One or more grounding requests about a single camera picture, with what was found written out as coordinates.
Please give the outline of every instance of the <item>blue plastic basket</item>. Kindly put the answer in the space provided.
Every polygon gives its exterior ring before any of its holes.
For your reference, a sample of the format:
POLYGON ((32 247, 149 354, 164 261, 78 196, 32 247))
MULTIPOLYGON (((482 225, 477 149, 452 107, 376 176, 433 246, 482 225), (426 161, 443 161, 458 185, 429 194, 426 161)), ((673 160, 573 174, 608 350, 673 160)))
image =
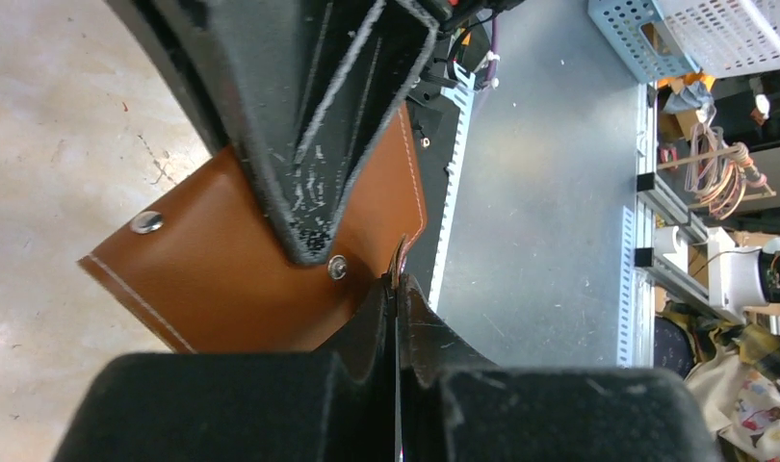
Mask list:
POLYGON ((699 70, 685 53, 654 49, 642 33, 642 26, 654 24, 665 45, 678 48, 654 0, 588 0, 588 15, 642 84, 699 70))

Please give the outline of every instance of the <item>gray table surface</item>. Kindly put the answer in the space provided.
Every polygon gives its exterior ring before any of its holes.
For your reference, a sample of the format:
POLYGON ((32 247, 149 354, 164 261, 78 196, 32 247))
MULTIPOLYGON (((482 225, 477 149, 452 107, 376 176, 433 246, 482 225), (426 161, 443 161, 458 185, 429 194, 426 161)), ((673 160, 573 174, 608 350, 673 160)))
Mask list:
POLYGON ((640 107, 586 4, 500 16, 501 85, 469 130, 438 315, 502 366, 616 364, 640 107))

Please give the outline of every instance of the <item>basket handle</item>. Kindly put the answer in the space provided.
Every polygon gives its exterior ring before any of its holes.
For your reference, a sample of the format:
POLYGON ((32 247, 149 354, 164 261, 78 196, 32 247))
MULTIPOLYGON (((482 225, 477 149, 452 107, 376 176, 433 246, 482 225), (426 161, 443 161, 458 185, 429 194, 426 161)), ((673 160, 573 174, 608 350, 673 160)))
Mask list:
POLYGON ((772 46, 780 54, 780 37, 778 37, 765 17, 762 16, 762 12, 759 11, 759 8, 753 5, 753 2, 750 0, 741 0, 739 4, 747 12, 750 18, 753 19, 753 22, 756 24, 759 30, 762 31, 762 34, 765 36, 765 38, 769 40, 770 44, 772 44, 772 46))

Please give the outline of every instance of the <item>plaid cloth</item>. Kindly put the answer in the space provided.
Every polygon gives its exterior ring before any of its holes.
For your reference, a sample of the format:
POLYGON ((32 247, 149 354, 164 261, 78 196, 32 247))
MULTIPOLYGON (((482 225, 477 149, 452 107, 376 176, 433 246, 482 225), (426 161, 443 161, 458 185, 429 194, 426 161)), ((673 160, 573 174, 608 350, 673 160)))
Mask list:
POLYGON ((659 315, 688 334, 696 364, 713 359, 716 346, 735 344, 741 361, 767 377, 780 391, 780 337, 760 325, 739 325, 705 317, 681 303, 669 302, 659 315))

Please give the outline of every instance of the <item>beige fabric bag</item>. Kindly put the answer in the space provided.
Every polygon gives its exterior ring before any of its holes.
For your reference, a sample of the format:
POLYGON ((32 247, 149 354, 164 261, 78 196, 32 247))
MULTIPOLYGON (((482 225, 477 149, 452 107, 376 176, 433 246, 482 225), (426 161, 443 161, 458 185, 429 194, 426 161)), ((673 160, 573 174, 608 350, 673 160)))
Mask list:
POLYGON ((741 362, 735 347, 719 348, 714 359, 693 368, 685 383, 715 437, 758 460, 780 461, 780 393, 741 362))

